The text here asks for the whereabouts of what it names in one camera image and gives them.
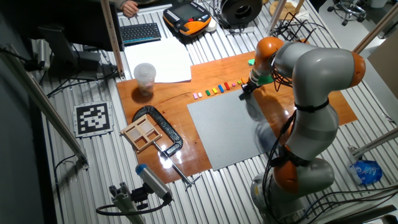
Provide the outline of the person's bare hand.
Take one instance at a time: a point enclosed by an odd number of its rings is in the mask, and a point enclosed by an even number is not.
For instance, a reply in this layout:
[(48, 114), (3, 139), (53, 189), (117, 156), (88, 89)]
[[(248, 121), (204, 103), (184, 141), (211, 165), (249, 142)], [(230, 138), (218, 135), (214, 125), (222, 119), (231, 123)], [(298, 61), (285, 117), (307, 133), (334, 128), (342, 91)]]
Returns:
[(126, 17), (133, 17), (139, 12), (138, 3), (130, 0), (125, 1), (121, 5), (121, 11)]

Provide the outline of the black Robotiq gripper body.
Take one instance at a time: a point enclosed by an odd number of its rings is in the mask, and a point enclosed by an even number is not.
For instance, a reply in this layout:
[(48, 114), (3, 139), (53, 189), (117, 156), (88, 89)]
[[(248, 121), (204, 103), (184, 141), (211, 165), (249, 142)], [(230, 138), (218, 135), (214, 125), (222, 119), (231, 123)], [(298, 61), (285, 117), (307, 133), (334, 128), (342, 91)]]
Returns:
[(245, 84), (242, 84), (241, 87), (244, 93), (252, 93), (258, 88), (257, 83), (253, 82), (251, 79), (249, 79)]

